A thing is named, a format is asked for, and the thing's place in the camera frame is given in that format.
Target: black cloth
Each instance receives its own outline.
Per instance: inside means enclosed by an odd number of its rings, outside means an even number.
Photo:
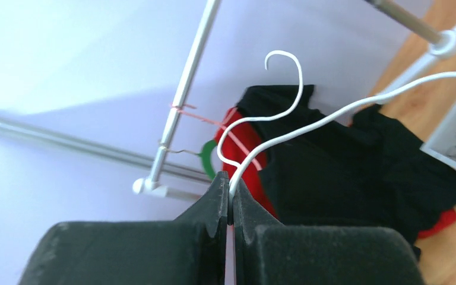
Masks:
[[[308,108],[306,85],[298,107],[271,122],[251,122],[263,141],[325,117]],[[292,104],[297,86],[253,86],[237,104],[244,116],[271,116]],[[396,119],[361,110],[350,127],[330,122],[266,151],[259,172],[284,224],[385,226],[413,244],[441,212],[456,205],[456,171],[420,151],[422,141]]]

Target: silver metal pole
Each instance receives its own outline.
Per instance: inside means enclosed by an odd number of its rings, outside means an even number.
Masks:
[[[174,106],[182,107],[188,96],[189,88],[191,86],[193,78],[195,77],[200,57],[204,51],[205,43],[207,42],[209,32],[212,28],[220,3],[221,0],[207,1],[202,19],[200,19],[197,34],[193,40],[193,45],[189,51],[186,65],[184,66],[184,70],[179,80],[178,89],[176,90],[176,94],[172,102]],[[158,182],[160,172],[162,171],[162,167],[167,156],[167,149],[170,147],[172,137],[176,132],[179,116],[180,113],[176,108],[170,109],[169,117],[165,123],[165,129],[160,141],[161,146],[158,148],[158,152],[156,153],[156,157],[153,162],[153,167],[151,168],[151,172],[148,177],[148,179],[152,182]]]
[[[391,0],[366,1],[429,43],[436,45],[441,40],[441,34],[438,31]]]
[[[0,134],[9,134],[13,137],[32,138],[50,145],[57,145],[69,150],[79,151],[84,154],[92,154],[114,162],[129,164],[131,166],[151,169],[153,158],[143,156],[131,151],[122,150],[108,145],[92,141],[82,140],[69,135],[53,132],[47,129],[14,122],[0,118]],[[184,178],[201,183],[211,183],[211,179],[202,171],[184,167],[178,164],[165,163],[163,172],[179,178]]]

